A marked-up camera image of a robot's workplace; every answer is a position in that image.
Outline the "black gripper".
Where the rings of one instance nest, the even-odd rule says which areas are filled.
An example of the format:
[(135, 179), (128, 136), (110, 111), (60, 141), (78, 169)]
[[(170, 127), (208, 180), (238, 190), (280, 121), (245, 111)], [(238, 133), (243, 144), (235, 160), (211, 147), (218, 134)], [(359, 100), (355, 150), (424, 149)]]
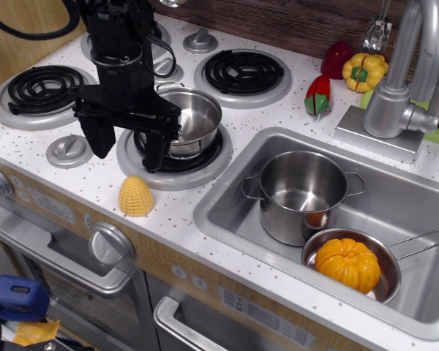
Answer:
[(149, 50), (129, 56), (94, 54), (99, 83), (74, 87), (75, 117), (93, 153), (104, 159), (116, 142), (114, 127), (146, 133), (143, 166), (154, 173), (162, 167), (172, 140), (179, 139), (180, 108), (154, 90)]

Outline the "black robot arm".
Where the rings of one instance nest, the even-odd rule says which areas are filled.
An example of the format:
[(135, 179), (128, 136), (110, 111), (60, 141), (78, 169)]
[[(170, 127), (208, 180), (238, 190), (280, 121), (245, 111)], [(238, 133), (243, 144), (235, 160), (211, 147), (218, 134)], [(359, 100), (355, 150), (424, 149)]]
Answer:
[(143, 133), (143, 166), (153, 173), (181, 129), (180, 108), (154, 90), (151, 46), (166, 46), (154, 36), (154, 8), (148, 1), (79, 1), (78, 6), (99, 83), (71, 88), (75, 117), (100, 159), (116, 142), (115, 127)]

